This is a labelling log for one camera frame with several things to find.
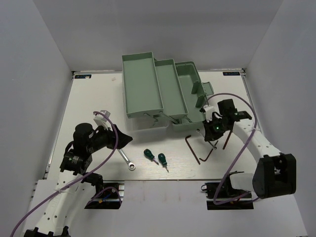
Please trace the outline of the green stubby screwdriver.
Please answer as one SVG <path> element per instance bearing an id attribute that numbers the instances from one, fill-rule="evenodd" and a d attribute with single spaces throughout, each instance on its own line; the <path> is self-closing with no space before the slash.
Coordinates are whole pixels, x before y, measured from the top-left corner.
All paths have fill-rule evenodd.
<path id="1" fill-rule="evenodd" d="M 149 149 L 145 149 L 144 150 L 144 156 L 149 159 L 150 161 L 153 161 L 154 163 L 156 163 L 157 165 L 159 165 L 158 161 L 155 159 L 155 156 L 153 155 L 153 153 L 149 150 Z"/>
<path id="2" fill-rule="evenodd" d="M 159 159 L 161 165 L 167 170 L 167 172 L 169 172 L 165 155 L 163 153 L 160 153 L 158 155 L 158 159 Z"/>

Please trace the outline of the green toolbox with clear lid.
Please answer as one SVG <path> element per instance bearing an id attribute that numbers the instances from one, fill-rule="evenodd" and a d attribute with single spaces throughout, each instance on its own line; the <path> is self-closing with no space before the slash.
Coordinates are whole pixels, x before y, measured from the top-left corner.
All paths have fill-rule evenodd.
<path id="1" fill-rule="evenodd" d="M 122 56 L 125 124 L 128 131 L 201 129 L 200 109 L 214 90 L 192 61 L 157 60 L 152 52 Z"/>

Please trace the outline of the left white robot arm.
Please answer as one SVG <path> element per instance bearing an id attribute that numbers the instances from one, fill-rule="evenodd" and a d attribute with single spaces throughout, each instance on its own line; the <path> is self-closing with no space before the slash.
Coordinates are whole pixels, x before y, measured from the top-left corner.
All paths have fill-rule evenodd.
<path id="1" fill-rule="evenodd" d="M 64 153 L 55 192 L 48 200 L 42 217 L 26 237 L 68 237 L 69 227 L 78 210 L 85 208 L 89 199 L 104 192 L 103 177 L 87 169 L 92 154 L 102 148 L 112 151 L 124 148 L 133 140 L 122 133 L 116 125 L 108 128 L 100 125 L 93 129 L 89 123 L 75 127 L 73 140 Z"/>

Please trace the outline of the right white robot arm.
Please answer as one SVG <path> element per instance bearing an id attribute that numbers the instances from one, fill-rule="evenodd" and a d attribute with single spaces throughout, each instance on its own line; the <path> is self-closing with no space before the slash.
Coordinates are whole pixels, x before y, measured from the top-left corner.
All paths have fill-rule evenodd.
<path id="1" fill-rule="evenodd" d="M 200 111 L 205 114 L 203 121 L 204 140 L 217 141 L 229 131 L 237 136 L 243 147 L 237 154 L 239 159 L 244 150 L 249 150 L 256 161 L 253 173 L 232 171 L 228 168 L 216 189 L 215 196 L 223 192 L 234 197 L 240 191 L 254 192 L 260 199 L 291 195 L 296 192 L 296 158 L 277 149 L 259 130 L 256 120 L 247 111 L 238 111 L 232 99 L 218 102 L 218 111 L 205 105 Z"/>

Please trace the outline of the large silver ratchet wrench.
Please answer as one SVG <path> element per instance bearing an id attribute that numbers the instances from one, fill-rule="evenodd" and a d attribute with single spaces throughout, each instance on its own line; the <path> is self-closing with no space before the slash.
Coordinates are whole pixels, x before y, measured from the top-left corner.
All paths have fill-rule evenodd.
<path id="1" fill-rule="evenodd" d="M 136 165 L 130 161 L 130 159 L 127 157 L 126 153 L 122 149 L 118 149 L 118 152 L 122 156 L 124 161 L 126 162 L 128 169 L 130 171 L 134 171 L 136 169 Z"/>

